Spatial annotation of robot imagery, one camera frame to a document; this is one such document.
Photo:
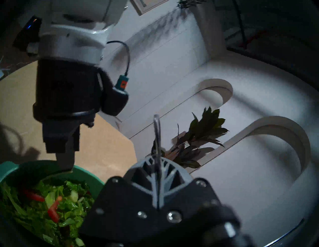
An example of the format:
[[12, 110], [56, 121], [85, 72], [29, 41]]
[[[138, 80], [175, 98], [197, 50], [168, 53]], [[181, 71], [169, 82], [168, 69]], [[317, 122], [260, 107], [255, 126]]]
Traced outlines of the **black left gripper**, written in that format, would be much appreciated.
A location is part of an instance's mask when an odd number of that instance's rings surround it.
[[36, 76], [34, 118], [42, 123], [47, 153], [55, 153], [61, 172], [72, 171], [75, 152], [66, 152], [73, 137], [79, 151], [81, 124], [94, 124], [102, 110], [111, 113], [111, 81], [98, 65], [54, 59], [40, 59]]

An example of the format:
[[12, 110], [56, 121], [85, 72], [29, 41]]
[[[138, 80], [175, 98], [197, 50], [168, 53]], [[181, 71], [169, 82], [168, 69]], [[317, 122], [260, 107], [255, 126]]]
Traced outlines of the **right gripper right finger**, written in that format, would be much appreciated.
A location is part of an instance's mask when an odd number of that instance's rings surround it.
[[178, 164], [161, 160], [158, 209], [166, 219], [159, 225], [159, 247], [249, 247], [235, 211], [221, 203], [210, 183], [193, 179]]

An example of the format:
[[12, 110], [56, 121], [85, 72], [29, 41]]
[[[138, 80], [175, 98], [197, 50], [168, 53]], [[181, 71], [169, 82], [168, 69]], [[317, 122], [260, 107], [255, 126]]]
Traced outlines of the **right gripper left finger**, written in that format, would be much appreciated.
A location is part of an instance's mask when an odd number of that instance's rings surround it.
[[86, 247], [146, 245], [159, 233], [155, 157], [110, 177], [79, 230]]

